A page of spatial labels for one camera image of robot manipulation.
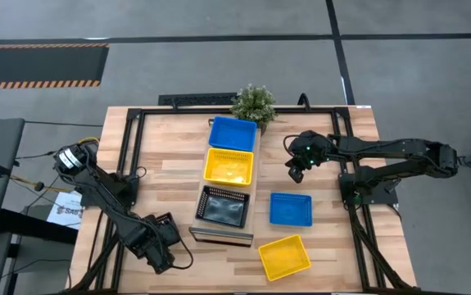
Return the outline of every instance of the potted plant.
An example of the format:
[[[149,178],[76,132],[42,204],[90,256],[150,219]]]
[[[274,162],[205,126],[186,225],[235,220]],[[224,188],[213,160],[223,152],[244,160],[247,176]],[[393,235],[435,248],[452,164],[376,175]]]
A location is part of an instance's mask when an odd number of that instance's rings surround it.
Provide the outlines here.
[[[237,98],[232,99],[231,112],[238,119],[256,122],[262,135],[268,123],[277,116],[273,107],[274,95],[265,86],[256,87],[251,84],[241,89],[237,95]]]

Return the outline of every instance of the blue basket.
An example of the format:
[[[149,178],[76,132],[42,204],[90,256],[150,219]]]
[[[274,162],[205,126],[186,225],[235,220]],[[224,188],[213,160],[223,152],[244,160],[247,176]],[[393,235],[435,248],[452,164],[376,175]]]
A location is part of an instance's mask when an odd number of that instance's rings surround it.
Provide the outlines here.
[[[291,193],[271,193],[269,222],[275,225],[312,226],[311,197]]]
[[[208,143],[214,148],[251,152],[256,131],[255,122],[217,116],[213,120]]]

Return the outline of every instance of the table leg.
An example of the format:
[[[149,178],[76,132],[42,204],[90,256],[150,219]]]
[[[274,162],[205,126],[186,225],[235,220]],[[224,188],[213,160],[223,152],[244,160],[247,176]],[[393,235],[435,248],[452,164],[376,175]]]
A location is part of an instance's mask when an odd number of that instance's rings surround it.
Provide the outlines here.
[[[20,234],[45,240],[75,244],[77,240],[76,229],[51,222],[40,220],[24,214],[0,210],[0,233]]]

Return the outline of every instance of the yellow plastic tray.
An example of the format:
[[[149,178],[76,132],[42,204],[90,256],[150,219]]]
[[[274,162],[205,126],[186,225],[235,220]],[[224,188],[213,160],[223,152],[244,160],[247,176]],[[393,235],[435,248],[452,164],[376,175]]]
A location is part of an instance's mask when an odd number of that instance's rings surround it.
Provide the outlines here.
[[[253,152],[211,147],[206,158],[204,179],[220,184],[250,185]]]
[[[311,266],[310,258],[298,234],[260,246],[259,255],[270,281],[295,274]]]

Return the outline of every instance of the black mesh basket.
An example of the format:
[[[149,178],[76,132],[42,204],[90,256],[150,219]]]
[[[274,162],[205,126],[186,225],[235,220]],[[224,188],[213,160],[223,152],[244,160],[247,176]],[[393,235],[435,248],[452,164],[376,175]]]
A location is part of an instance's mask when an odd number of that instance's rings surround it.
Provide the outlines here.
[[[246,223],[249,201],[248,193],[232,192],[205,185],[195,218],[242,229]]]

